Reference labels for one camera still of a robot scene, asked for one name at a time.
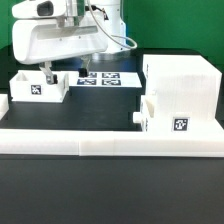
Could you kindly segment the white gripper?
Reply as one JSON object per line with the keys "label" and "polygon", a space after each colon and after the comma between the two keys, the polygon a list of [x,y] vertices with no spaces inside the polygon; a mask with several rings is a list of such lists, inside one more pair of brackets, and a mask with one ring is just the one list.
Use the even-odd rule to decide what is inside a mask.
{"label": "white gripper", "polygon": [[51,71],[56,61],[81,57],[79,76],[88,76],[90,56],[105,51],[108,39],[87,14],[79,26],[59,27],[57,19],[18,20],[13,25],[13,52],[22,64],[39,64],[48,84],[57,84],[57,75]]}

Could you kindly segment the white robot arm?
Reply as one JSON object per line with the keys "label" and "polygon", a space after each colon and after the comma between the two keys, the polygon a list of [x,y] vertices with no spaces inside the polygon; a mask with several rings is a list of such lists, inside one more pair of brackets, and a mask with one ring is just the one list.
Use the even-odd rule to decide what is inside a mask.
{"label": "white robot arm", "polygon": [[12,7],[14,56],[55,84],[53,61],[127,48],[120,9],[121,0],[23,0]]}

